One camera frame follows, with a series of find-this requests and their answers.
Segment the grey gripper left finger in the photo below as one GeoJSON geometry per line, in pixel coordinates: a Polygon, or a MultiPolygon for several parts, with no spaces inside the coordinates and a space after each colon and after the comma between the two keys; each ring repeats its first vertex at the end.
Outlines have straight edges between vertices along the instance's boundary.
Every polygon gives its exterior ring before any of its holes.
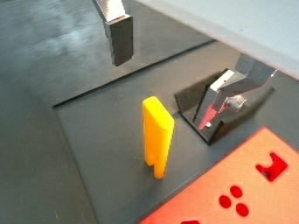
{"type": "Polygon", "coordinates": [[[103,19],[112,63],[118,67],[134,56],[134,17],[122,0],[92,0],[103,19]]]}

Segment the metallic gripper right finger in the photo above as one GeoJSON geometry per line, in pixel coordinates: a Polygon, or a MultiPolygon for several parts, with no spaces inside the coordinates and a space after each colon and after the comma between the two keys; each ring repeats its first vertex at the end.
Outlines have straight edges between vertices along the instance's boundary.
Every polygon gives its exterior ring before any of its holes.
{"type": "Polygon", "coordinates": [[[277,70],[270,65],[242,53],[235,70],[226,69],[208,86],[194,117],[196,128],[203,130],[216,114],[230,107],[230,102],[243,93],[262,88],[275,73],[277,70]]]}

